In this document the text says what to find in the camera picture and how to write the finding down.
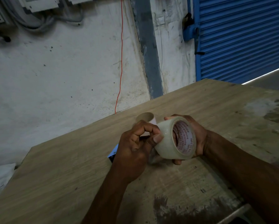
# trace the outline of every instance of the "dirty white wall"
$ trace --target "dirty white wall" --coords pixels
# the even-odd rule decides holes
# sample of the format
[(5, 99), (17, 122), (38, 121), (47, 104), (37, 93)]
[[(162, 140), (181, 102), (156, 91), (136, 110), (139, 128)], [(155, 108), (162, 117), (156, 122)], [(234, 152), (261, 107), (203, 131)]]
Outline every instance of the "dirty white wall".
[[(0, 165), (20, 163), (32, 146), (114, 114), (121, 73), (120, 0), (84, 8), (79, 27), (58, 22), (43, 36), (18, 30), (10, 44), (0, 44)], [(129, 0), (123, 8), (118, 111), (150, 99)]]
[(187, 0), (150, 0), (164, 93), (196, 81), (193, 39), (184, 43)]

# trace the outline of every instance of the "blue shutter door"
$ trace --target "blue shutter door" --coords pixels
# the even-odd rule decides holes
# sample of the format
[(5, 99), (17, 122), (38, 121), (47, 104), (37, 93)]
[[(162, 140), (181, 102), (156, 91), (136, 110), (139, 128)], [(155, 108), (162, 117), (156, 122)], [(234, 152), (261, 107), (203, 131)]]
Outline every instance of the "blue shutter door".
[(279, 0), (193, 0), (197, 81), (244, 83), (279, 68)]

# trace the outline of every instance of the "wooden tabletop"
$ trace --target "wooden tabletop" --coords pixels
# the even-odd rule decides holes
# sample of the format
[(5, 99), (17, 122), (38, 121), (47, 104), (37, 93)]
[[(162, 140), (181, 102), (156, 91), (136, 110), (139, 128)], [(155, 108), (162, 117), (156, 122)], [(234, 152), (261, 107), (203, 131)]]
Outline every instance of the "wooden tabletop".
[[(279, 166), (279, 91), (204, 79), (33, 147), (0, 195), (0, 224), (80, 223), (111, 166), (107, 155), (147, 111), (157, 122), (190, 114)], [(207, 159), (167, 161), (127, 187), (118, 223), (218, 223), (245, 204)]]

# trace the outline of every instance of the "fingernail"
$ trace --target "fingernail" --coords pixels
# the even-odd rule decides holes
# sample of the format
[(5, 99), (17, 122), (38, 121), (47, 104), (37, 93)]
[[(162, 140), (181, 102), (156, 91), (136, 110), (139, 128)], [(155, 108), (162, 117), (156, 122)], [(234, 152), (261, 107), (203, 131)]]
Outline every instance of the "fingernail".
[(162, 134), (156, 134), (154, 137), (153, 137), (153, 140), (155, 143), (159, 143), (161, 142), (161, 140), (163, 139), (163, 135)]

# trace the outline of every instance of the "hand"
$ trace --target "hand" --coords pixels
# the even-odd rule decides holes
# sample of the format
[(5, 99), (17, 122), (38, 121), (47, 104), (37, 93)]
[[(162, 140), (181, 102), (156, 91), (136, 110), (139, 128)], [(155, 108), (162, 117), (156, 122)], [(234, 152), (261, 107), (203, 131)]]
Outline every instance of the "hand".
[[(195, 121), (191, 116), (183, 116), (183, 115), (174, 114), (170, 117), (164, 117), (164, 120), (172, 119), (175, 116), (184, 117), (191, 124), (192, 128), (194, 129), (196, 139), (197, 139), (197, 149), (196, 149), (196, 152), (193, 157), (203, 155), (204, 147), (205, 147), (206, 140), (207, 140), (207, 130), (204, 127), (202, 127), (200, 124), (198, 124), (197, 121)], [(176, 165), (181, 165), (182, 160), (176, 159), (176, 160), (173, 160), (173, 162)]]
[[(150, 136), (142, 140), (140, 136), (145, 131)], [(127, 184), (134, 181), (144, 172), (152, 148), (162, 139), (158, 126), (139, 121), (131, 130), (122, 134), (111, 171), (115, 171)]]

